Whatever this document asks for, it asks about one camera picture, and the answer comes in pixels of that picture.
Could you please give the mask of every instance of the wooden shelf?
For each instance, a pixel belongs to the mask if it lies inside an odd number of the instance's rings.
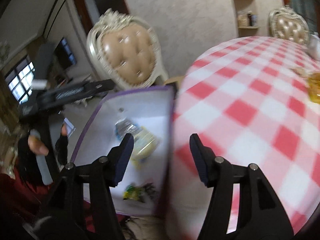
[[[259,26],[245,26],[245,27],[238,27],[238,29],[258,29]]]

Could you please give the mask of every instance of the chair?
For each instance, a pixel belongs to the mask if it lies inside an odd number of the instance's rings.
[[[139,17],[108,9],[90,30],[86,48],[99,77],[111,78],[121,90],[162,85],[169,78],[158,37]]]
[[[293,41],[300,45],[309,44],[308,24],[288,5],[270,13],[269,25],[273,37]]]

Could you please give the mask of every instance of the red and white checkered tablecloth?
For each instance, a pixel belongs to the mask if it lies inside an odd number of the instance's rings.
[[[197,239],[212,193],[200,182],[189,149],[192,133],[233,164],[258,164],[295,232],[314,212],[320,201],[320,105],[290,70],[297,66],[320,70],[296,43],[245,37],[209,49],[189,68],[174,113],[166,221],[171,239]],[[236,229],[238,206],[234,187],[229,232]]]

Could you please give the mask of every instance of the floor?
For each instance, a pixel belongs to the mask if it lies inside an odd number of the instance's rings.
[[[65,106],[63,114],[76,128],[69,137],[68,160],[70,160],[78,138],[92,115],[93,111],[101,101],[101,98],[92,98],[84,105],[69,104]],[[165,233],[164,221],[156,217],[132,218],[127,226],[133,231],[138,240],[169,240]]]

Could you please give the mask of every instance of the brown curtain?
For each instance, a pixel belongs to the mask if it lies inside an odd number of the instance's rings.
[[[0,119],[13,132],[19,122],[18,102],[0,72]]]

